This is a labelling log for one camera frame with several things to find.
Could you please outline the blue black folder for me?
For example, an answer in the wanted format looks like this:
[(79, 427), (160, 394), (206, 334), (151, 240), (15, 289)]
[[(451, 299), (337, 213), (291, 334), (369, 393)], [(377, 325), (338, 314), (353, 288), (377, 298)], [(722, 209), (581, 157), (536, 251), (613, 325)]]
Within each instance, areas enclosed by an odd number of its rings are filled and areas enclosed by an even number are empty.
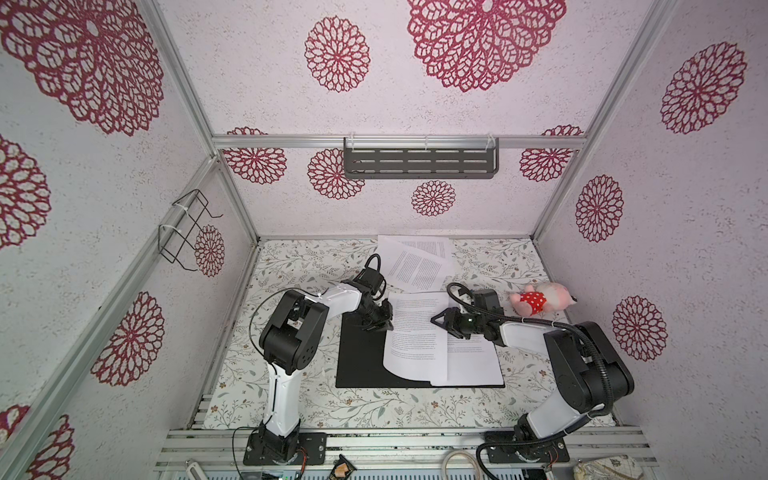
[(389, 373), (383, 366), (386, 334), (366, 332), (350, 321), (342, 322), (335, 386), (338, 388), (426, 389), (426, 381), (411, 381)]

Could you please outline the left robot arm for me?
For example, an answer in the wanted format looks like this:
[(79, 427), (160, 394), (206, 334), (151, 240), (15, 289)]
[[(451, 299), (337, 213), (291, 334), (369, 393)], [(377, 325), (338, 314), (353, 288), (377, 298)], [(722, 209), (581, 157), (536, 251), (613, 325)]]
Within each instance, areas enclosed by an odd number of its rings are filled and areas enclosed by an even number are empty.
[(258, 438), (269, 450), (288, 458), (297, 449), (300, 371), (314, 359), (326, 321), (340, 316), (366, 332), (391, 330), (393, 308), (384, 298), (385, 290), (383, 274), (365, 267), (318, 295), (297, 289), (282, 293), (258, 343), (270, 381)]

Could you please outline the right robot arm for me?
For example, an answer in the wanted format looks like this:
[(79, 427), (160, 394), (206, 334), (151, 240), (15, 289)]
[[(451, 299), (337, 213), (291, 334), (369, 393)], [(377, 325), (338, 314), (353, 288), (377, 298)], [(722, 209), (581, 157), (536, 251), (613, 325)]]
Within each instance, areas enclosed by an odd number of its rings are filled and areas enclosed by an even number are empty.
[(455, 304), (433, 316), (433, 325), (456, 339), (481, 335), (499, 347), (547, 355), (550, 362), (554, 390), (520, 417), (510, 437), (489, 440), (490, 447), (549, 446), (592, 419), (611, 414), (616, 401), (634, 392), (632, 374), (597, 323), (570, 324), (541, 316), (576, 303), (562, 285), (528, 285), (511, 294), (512, 315), (505, 313), (492, 289), (472, 290), (451, 282), (446, 293)]

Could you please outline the printed paper sheet back top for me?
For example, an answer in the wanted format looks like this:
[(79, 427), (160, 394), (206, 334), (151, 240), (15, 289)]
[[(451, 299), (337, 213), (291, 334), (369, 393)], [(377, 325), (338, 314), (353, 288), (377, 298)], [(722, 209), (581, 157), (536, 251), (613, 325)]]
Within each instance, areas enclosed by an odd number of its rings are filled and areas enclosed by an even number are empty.
[(443, 259), (452, 258), (454, 255), (453, 241), (447, 237), (379, 235), (378, 240), (396, 242)]

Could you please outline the pink plush toy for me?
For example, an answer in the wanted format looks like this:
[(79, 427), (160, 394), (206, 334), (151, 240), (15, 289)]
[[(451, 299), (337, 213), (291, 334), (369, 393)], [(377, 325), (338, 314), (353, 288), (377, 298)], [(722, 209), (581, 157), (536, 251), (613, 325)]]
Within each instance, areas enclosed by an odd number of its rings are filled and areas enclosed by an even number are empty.
[(522, 317), (560, 312), (578, 303), (564, 285), (554, 282), (526, 285), (522, 292), (511, 293), (508, 298)]

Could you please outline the patterned cloth bag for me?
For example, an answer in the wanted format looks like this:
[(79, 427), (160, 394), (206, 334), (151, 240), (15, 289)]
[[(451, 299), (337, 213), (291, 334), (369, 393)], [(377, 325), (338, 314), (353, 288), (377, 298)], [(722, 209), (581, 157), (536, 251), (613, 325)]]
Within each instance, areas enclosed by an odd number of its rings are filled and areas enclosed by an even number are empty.
[(573, 468), (575, 480), (641, 480), (645, 478), (642, 467), (627, 455), (579, 462)]

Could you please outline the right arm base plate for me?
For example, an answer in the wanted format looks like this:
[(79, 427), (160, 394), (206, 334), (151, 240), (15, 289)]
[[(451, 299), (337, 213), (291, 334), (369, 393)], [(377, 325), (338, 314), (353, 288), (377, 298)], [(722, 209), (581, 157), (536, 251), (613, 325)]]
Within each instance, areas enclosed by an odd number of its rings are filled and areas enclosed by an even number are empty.
[(511, 430), (486, 432), (478, 451), (487, 453), (491, 463), (565, 463), (571, 457), (564, 437), (560, 430), (539, 438), (523, 418)]

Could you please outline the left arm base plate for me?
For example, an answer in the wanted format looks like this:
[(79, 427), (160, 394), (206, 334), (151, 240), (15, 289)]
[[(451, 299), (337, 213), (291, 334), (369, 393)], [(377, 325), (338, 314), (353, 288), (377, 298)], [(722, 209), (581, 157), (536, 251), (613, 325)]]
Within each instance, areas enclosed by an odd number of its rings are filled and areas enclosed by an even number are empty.
[(280, 436), (261, 423), (248, 437), (242, 463), (245, 466), (322, 465), (327, 440), (325, 432), (305, 432), (299, 426), (287, 436)]

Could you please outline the grey wall shelf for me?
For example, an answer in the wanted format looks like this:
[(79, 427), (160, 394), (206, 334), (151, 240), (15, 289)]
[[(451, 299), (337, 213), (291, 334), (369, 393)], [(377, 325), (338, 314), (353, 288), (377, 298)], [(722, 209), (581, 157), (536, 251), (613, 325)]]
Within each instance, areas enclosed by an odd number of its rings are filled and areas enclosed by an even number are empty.
[(358, 146), (344, 138), (343, 173), (356, 180), (485, 180), (499, 171), (498, 148)]

